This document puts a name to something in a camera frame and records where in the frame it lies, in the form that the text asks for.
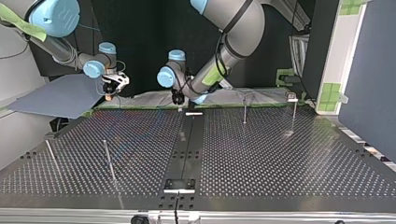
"blue joint cap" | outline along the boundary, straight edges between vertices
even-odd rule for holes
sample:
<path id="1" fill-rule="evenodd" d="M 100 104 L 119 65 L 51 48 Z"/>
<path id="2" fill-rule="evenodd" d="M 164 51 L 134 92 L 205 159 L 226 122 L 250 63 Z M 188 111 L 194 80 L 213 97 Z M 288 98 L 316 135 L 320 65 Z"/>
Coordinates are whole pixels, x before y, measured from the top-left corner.
<path id="1" fill-rule="evenodd" d="M 169 52 L 169 60 L 174 60 L 174 61 L 186 61 L 186 53 L 184 53 L 183 50 L 180 49 L 174 49 Z"/>
<path id="2" fill-rule="evenodd" d="M 99 45 L 99 51 L 106 54 L 117 54 L 117 48 L 115 45 L 109 42 L 104 42 Z"/>
<path id="3" fill-rule="evenodd" d="M 203 15 L 207 6 L 207 0 L 190 0 L 191 5 Z"/>
<path id="4" fill-rule="evenodd" d="M 198 104 L 198 105 L 201 105 L 201 104 L 204 103 L 204 101 L 206 100 L 206 98 L 207 98 L 207 94 L 202 95 L 202 96 L 200 96 L 198 99 L 191 100 L 191 101 L 194 102 L 194 103 L 196 103 L 196 104 Z"/>
<path id="5" fill-rule="evenodd" d="M 97 61 L 88 61 L 84 64 L 84 73 L 88 77 L 97 78 L 105 73 L 105 66 Z"/>
<path id="6" fill-rule="evenodd" d="M 77 0 L 47 0 L 40 3 L 29 16 L 29 22 L 42 27 L 47 35 L 65 37 L 78 26 Z"/>
<path id="7" fill-rule="evenodd" d="M 158 73 L 157 80 L 162 87 L 171 88 L 175 85 L 176 75 L 169 67 L 163 67 Z"/>

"optical breadboard table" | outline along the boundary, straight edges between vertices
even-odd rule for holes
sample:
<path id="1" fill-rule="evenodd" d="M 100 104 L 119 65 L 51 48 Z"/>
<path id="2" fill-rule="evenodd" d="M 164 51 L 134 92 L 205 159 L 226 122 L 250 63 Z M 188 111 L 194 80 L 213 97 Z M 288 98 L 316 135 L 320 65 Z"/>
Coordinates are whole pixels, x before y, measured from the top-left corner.
<path id="1" fill-rule="evenodd" d="M 1 171 L 0 207 L 396 214 L 396 174 L 310 108 L 203 112 L 97 111 Z"/>

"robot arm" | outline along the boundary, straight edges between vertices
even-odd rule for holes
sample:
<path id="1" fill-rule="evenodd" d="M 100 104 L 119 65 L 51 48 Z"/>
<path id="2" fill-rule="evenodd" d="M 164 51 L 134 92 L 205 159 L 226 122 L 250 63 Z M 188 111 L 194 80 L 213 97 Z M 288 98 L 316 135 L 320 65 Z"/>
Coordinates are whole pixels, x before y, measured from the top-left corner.
<path id="1" fill-rule="evenodd" d="M 169 62 L 157 78 L 163 87 L 173 88 L 174 99 L 185 95 L 196 104 L 201 104 L 207 91 L 259 46 L 265 17 L 257 0 L 191 0 L 191 4 L 222 32 L 218 52 L 194 79 L 190 79 L 186 76 L 184 52 L 173 50 L 169 53 Z"/>
<path id="2" fill-rule="evenodd" d="M 63 37 L 70 35 L 78 26 L 79 5 L 77 0 L 0 0 L 19 17 L 46 30 L 47 38 L 30 40 L 52 55 L 56 63 L 82 69 L 97 78 L 102 76 L 107 100 L 129 84 L 129 78 L 117 71 L 117 50 L 111 43 L 99 45 L 99 53 L 89 55 L 71 46 Z"/>

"vertical metal pin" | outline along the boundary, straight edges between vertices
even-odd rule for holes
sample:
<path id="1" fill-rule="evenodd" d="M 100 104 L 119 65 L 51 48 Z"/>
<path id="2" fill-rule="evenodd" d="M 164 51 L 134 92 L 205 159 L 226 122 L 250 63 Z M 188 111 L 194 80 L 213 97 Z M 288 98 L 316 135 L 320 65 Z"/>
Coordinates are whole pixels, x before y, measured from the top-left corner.
<path id="1" fill-rule="evenodd" d="M 297 101 L 296 103 L 294 103 L 293 119 L 296 119 L 296 113 L 297 113 L 297 104 L 298 104 L 298 101 Z"/>
<path id="2" fill-rule="evenodd" d="M 110 167 L 111 175 L 113 177 L 113 180 L 117 181 L 116 174 L 114 173 L 114 169 L 113 169 L 113 162 L 111 161 L 111 158 L 110 158 L 110 151 L 108 150 L 108 146 L 107 146 L 107 141 L 106 140 L 103 140 L 103 146 L 105 147 L 105 151 L 106 151 L 106 155 L 107 155 L 107 162 L 108 162 L 108 166 Z"/>
<path id="3" fill-rule="evenodd" d="M 247 106 L 247 95 L 245 94 L 244 96 L 244 107 L 245 107 L 245 111 L 244 111 L 244 124 L 247 124 L 247 116 L 248 116 L 248 106 Z"/>
<path id="4" fill-rule="evenodd" d="M 53 154 L 52 147 L 50 146 L 50 141 L 49 141 L 49 140 L 46 140 L 46 144 L 47 144 L 47 148 L 49 149 L 50 157 L 51 157 L 53 160 L 56 160 L 55 154 Z"/>

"perforated metal surface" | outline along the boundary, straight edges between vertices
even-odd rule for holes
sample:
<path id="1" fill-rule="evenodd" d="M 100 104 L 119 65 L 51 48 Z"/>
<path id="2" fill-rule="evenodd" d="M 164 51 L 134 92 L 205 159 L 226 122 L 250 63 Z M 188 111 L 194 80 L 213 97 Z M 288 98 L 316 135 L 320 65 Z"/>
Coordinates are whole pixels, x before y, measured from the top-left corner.
<path id="1" fill-rule="evenodd" d="M 40 197 L 158 196 L 182 120 L 176 111 L 97 112 L 52 143 L 56 161 L 48 150 L 31 155 L 1 180 L 1 192 Z M 117 184 L 103 140 L 108 142 Z"/>
<path id="2" fill-rule="evenodd" d="M 302 108 L 295 120 L 290 108 L 263 108 L 249 109 L 243 124 L 243 111 L 205 112 L 204 199 L 384 199 L 396 205 L 395 174 L 384 173 L 385 165 L 328 120 Z"/>

